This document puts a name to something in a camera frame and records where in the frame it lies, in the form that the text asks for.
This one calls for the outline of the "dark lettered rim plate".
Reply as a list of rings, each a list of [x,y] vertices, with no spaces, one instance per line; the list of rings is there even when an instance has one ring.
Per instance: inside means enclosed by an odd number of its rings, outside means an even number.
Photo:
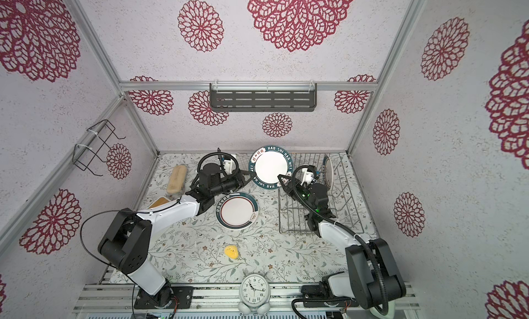
[[[277,145],[266,145],[257,149],[249,159],[250,172],[256,173],[253,182],[266,190],[275,190],[281,187],[278,175],[292,175],[293,158],[284,148]]]

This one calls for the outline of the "dark rimmed plate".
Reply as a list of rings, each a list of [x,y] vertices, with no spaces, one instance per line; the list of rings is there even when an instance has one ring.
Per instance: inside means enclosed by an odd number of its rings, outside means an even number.
[[[332,191],[334,176],[333,176],[333,162],[329,155],[325,155],[322,162],[322,169],[324,174],[324,182],[328,191]]]

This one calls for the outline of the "plaid beige plate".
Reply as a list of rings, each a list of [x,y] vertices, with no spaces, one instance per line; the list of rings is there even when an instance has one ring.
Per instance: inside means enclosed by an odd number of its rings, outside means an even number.
[[[245,167],[244,164],[239,162],[239,159],[237,159],[235,155],[232,156],[231,161],[233,162],[233,166],[234,166],[234,169],[231,175],[234,178],[237,178],[242,183],[243,181],[242,181],[241,172],[248,172],[248,171],[243,169]]]

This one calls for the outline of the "green rimmed white plate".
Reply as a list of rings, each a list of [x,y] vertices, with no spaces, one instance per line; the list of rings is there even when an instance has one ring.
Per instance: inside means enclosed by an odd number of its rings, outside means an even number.
[[[218,222],[226,229],[229,230],[243,230],[252,226],[255,221],[251,219],[235,220],[235,219],[224,219],[220,218]]]

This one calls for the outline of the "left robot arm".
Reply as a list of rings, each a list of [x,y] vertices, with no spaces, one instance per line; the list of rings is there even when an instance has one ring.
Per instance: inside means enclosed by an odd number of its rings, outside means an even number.
[[[169,283],[148,259],[152,235],[205,213],[216,196],[244,188],[255,176],[237,163],[230,174],[216,163],[200,166],[190,190],[180,199],[149,211],[119,210],[99,243],[98,253],[145,293],[157,296]]]

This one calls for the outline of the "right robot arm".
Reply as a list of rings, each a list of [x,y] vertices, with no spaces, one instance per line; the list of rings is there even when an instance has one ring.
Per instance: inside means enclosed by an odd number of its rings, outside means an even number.
[[[336,221],[326,185],[282,174],[278,178],[286,194],[309,211],[305,215],[309,229],[342,250],[347,260],[345,271],[324,276],[318,286],[302,287],[304,304],[353,305],[380,316],[391,315],[391,302],[406,295],[406,285],[388,243],[383,239],[366,242]]]

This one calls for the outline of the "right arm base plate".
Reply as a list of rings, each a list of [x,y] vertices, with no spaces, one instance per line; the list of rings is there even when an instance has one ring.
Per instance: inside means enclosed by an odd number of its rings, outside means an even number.
[[[332,307],[346,308],[358,307],[359,304],[355,299],[345,298],[337,301],[339,296],[335,296],[320,285],[303,285],[300,288],[303,297],[303,306],[308,308]]]

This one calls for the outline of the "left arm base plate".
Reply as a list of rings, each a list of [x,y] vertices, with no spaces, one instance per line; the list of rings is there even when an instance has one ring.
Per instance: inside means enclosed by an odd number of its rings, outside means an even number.
[[[154,295],[149,295],[143,289],[135,298],[133,308],[137,309],[189,309],[194,288],[185,286],[165,286]]]

